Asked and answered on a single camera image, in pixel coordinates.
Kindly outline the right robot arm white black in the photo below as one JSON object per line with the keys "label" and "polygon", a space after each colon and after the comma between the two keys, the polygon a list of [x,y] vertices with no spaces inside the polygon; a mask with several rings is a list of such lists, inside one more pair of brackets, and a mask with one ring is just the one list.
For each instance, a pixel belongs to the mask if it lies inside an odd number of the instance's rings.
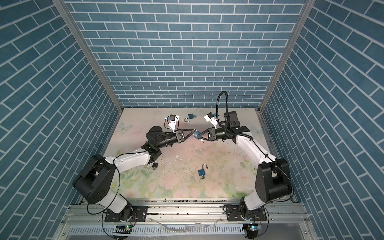
{"label": "right robot arm white black", "polygon": [[255,189],[241,198],[239,203],[244,219],[255,219],[257,211],[266,204],[285,196],[293,196],[288,162],[270,154],[255,140],[248,127],[240,125],[237,113],[229,111],[229,95],[226,91],[218,95],[216,115],[208,114],[207,117],[214,119],[214,127],[197,134],[196,138],[209,142],[232,140],[247,153],[257,167]]}

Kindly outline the black padlock with keys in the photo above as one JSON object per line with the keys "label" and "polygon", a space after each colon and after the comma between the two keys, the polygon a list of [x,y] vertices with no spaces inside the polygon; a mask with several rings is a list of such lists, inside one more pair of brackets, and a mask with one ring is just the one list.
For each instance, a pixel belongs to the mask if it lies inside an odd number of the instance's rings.
{"label": "black padlock with keys", "polygon": [[159,163],[154,162],[154,163],[152,164],[152,169],[153,169],[153,171],[155,171],[155,170],[158,168],[158,166],[159,166]]}

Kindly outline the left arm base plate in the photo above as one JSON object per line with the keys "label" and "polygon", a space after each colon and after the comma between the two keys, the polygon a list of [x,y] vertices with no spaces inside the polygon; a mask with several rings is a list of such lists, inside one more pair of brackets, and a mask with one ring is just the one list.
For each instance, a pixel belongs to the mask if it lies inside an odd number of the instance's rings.
{"label": "left arm base plate", "polygon": [[148,208],[147,206],[127,206],[118,214],[107,209],[104,221],[107,223],[145,222]]}

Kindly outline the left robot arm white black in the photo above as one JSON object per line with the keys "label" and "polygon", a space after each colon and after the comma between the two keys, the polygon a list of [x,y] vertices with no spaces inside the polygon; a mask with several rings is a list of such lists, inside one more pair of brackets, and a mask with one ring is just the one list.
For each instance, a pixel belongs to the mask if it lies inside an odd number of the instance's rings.
{"label": "left robot arm white black", "polygon": [[121,173],[154,163],[162,154],[161,148],[182,143],[196,132],[195,129],[164,132],[160,126],[154,126],[146,134],[145,144],[134,152],[115,157],[92,156],[75,177],[73,187],[89,204],[103,206],[108,213],[116,214],[120,222],[130,221],[134,216],[132,204],[112,190],[112,180],[118,177],[120,182]]}

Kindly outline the floral table mat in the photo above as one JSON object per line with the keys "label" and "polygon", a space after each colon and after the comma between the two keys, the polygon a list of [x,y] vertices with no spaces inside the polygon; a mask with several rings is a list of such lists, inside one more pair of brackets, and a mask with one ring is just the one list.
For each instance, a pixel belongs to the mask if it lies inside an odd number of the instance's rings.
{"label": "floral table mat", "polygon": [[[135,108],[124,109],[108,145],[102,151],[105,157],[131,153],[146,142],[146,134],[153,126],[164,131],[165,117],[181,117],[181,129],[204,131],[211,123],[204,119],[211,108]],[[188,114],[197,117],[185,123]],[[255,189],[257,167],[247,153],[227,140],[202,142],[195,137],[181,144],[162,148],[158,168],[151,165],[127,170],[114,178],[112,189],[126,199],[160,198],[235,198],[239,199]],[[206,176],[201,180],[198,170],[207,164]]]}

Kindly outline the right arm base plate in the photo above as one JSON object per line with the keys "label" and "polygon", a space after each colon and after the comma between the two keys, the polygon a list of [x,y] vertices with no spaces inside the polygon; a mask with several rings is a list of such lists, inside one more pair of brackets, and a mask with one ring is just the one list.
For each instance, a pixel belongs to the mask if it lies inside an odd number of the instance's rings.
{"label": "right arm base plate", "polygon": [[263,208],[256,210],[248,210],[245,204],[239,205],[223,205],[222,210],[224,211],[228,222],[239,222],[239,221],[266,221],[267,215]]}

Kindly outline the blue padlock near with key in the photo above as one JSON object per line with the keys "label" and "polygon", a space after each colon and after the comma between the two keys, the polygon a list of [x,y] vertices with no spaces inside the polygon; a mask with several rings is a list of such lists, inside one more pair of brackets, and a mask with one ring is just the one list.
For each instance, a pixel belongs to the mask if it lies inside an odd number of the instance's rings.
{"label": "blue padlock near with key", "polygon": [[198,170],[198,174],[199,174],[199,177],[201,180],[205,179],[205,176],[206,176],[205,170],[207,170],[207,169],[208,169],[207,164],[202,164],[202,168],[200,170]]}

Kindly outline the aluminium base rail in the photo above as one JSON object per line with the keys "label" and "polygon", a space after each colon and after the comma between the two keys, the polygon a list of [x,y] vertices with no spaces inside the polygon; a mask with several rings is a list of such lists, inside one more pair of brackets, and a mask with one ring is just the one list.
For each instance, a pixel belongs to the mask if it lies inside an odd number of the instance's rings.
{"label": "aluminium base rail", "polygon": [[314,240],[300,203],[273,202],[241,215],[236,199],[134,200],[125,223],[112,214],[89,215],[86,204],[70,206],[56,240]]}

